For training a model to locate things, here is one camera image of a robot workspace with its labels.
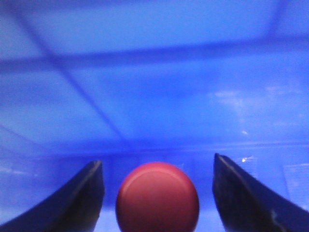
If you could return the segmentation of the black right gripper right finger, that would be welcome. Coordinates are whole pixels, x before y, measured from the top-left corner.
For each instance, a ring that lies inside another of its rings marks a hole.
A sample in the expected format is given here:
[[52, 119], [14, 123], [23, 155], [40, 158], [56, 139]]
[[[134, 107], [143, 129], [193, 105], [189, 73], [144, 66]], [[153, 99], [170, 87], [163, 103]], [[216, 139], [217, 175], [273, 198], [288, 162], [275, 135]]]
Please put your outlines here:
[[307, 232], [309, 213], [216, 153], [212, 192], [227, 232]]

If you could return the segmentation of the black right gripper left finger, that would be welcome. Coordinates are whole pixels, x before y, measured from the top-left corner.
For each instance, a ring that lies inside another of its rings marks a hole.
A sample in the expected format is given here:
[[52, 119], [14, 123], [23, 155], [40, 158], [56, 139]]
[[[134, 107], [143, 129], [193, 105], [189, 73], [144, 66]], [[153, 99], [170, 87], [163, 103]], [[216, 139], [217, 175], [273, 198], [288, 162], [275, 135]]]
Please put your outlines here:
[[92, 232], [104, 198], [102, 162], [89, 162], [33, 208], [1, 225], [2, 232]]

